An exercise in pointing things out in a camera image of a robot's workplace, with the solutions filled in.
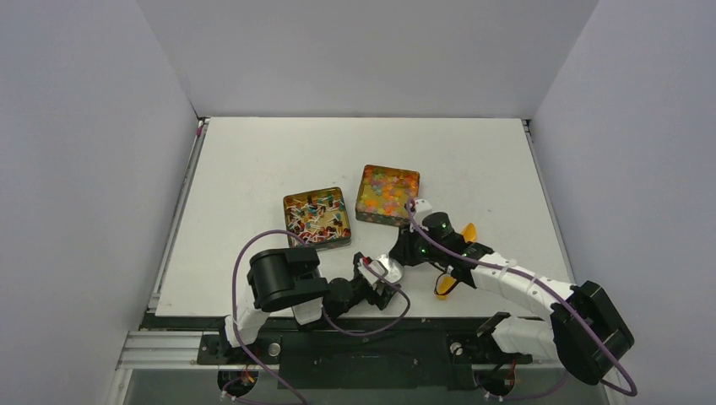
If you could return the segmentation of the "orange plastic scoop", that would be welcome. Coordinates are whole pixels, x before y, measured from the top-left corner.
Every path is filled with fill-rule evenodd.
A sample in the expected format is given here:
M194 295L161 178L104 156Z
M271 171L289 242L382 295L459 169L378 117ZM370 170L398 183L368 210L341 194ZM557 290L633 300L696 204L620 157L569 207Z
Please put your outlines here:
M463 236L464 240L466 242L476 242L477 241L477 229L473 223L468 223L462 230L461 235ZM454 290L454 288L457 286L458 281L450 276L447 272L444 272L443 275L440 275L436 280L436 285L434 288L434 295L439 300L445 300L448 295Z

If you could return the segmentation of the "clear round lid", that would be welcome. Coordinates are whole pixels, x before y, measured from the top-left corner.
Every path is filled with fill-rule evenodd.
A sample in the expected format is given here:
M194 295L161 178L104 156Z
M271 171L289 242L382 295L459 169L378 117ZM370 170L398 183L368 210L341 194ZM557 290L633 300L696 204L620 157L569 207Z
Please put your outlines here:
M371 263L372 269L391 284L398 283L404 276L404 267L388 254L376 257Z

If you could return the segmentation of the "tin box of gummy candies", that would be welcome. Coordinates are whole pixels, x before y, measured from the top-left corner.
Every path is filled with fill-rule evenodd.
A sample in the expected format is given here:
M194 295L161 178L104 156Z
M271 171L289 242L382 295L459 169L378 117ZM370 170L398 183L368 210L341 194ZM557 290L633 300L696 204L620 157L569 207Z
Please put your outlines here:
M420 173L380 165L366 165L355 203L358 221L401 226L408 223L405 204L418 197Z

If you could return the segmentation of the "tin box of lollipops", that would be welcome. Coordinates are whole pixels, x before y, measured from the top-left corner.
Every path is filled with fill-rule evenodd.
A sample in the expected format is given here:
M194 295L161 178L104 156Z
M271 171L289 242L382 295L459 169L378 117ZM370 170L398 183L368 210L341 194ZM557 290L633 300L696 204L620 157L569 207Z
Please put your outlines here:
M352 230L343 192L329 187L285 196L286 230L317 250L348 246Z

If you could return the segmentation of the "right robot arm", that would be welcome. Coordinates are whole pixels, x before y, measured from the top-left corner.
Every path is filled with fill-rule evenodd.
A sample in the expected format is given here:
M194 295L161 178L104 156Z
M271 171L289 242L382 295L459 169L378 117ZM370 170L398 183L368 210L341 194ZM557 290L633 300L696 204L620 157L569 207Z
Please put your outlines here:
M636 396L636 384L620 363L635 338L599 284L577 285L521 267L489 246L467 240L446 213L433 211L423 199L408 206L407 221L388 257L401 267L435 264L454 286L499 295L531 314L529 319L503 316L481 332L475 340L483 358L524 354L560 361L585 384Z

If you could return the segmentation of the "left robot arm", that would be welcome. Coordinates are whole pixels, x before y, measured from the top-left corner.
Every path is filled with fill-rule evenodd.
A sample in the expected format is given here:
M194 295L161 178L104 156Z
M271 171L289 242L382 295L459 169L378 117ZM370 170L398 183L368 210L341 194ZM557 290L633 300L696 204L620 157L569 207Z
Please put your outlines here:
M269 316L291 309L300 326L331 320L366 302L384 310L397 294L404 267L386 254L373 259L356 253L353 278L327 280L319 271L319 256L312 247L261 251L250 259L244 290L234 295L235 305L220 332L219 351L232 363L246 360L258 332Z

